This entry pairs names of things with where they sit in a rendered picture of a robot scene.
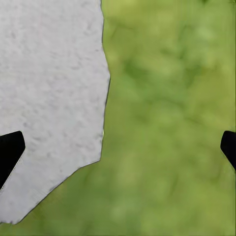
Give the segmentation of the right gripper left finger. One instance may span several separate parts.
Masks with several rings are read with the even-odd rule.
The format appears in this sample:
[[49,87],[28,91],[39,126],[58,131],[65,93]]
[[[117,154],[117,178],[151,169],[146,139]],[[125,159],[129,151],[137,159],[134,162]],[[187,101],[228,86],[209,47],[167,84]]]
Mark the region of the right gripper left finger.
[[25,149],[25,140],[21,131],[0,136],[0,189]]

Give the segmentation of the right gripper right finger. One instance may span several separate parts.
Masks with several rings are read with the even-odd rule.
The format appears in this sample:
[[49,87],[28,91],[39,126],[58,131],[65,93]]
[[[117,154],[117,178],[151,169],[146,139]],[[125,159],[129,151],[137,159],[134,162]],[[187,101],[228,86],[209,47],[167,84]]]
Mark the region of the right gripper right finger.
[[236,170],[236,133],[225,131],[222,136],[220,148]]

